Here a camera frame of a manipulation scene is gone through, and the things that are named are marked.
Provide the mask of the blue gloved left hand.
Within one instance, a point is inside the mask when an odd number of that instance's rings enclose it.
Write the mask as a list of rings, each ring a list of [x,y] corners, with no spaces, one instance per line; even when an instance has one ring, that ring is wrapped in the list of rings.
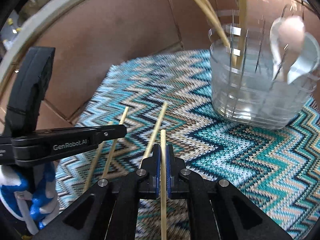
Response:
[[[53,162],[37,165],[27,171],[28,180],[17,168],[1,166],[1,202],[16,219],[23,221],[35,235],[60,211],[56,191],[56,166]]]

